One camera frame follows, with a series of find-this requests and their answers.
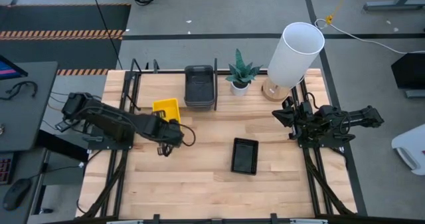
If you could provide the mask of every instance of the monitor screen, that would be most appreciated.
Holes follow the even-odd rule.
[[[28,74],[25,71],[0,55],[0,80],[19,78],[26,75]]]

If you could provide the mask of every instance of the computer mouse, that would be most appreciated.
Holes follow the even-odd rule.
[[[31,187],[30,179],[19,179],[17,180],[3,198],[3,208],[6,211],[13,211],[20,206],[24,200],[25,195],[28,193]]]

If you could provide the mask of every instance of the green leaves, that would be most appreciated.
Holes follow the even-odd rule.
[[[255,76],[260,72],[262,66],[252,68],[252,62],[245,66],[242,54],[239,49],[236,49],[236,65],[230,64],[228,67],[232,75],[228,76],[226,80],[245,84],[255,80]]]

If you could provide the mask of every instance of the floor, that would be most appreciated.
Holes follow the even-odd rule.
[[[14,0],[17,4],[81,4],[94,0]],[[132,0],[98,0],[99,3],[131,3],[131,13],[120,49],[120,61],[128,68],[132,58],[141,64],[157,59],[162,69],[184,68],[192,64],[212,64],[226,68],[234,62],[234,50],[245,60],[267,65],[277,39],[244,39],[253,34],[281,33],[290,23],[311,22],[333,12],[339,0],[155,0],[139,7]],[[391,34],[419,34],[425,28],[425,10],[364,12],[366,1],[345,0],[333,24],[355,34],[390,34],[377,40],[402,51],[425,50],[424,39],[392,39]],[[12,0],[0,0],[8,5]],[[325,34],[337,32],[328,27]],[[222,39],[190,35],[242,34]],[[168,35],[180,35],[175,38]],[[352,39],[327,39],[325,55],[312,67],[322,68],[333,103],[344,110],[372,105],[385,123],[379,129],[353,128],[351,142],[355,167],[368,215],[425,219],[425,177],[413,175],[390,147],[391,140],[425,123],[425,100],[407,100],[396,88],[391,64],[402,55],[382,47]],[[54,91],[86,91],[101,95],[105,76],[58,76]],[[52,106],[61,103],[50,101]],[[55,124],[60,114],[48,110],[44,119]],[[47,125],[43,129],[54,132]],[[55,186],[46,191],[43,207],[55,212],[33,216],[29,223],[71,219],[80,188],[78,184]]]

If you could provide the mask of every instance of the wooden lamp base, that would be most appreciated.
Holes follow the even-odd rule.
[[[261,91],[264,97],[266,97],[268,100],[272,102],[279,102],[283,101],[288,96],[291,89],[288,87],[278,86],[274,84],[269,78],[267,78],[261,86]]]

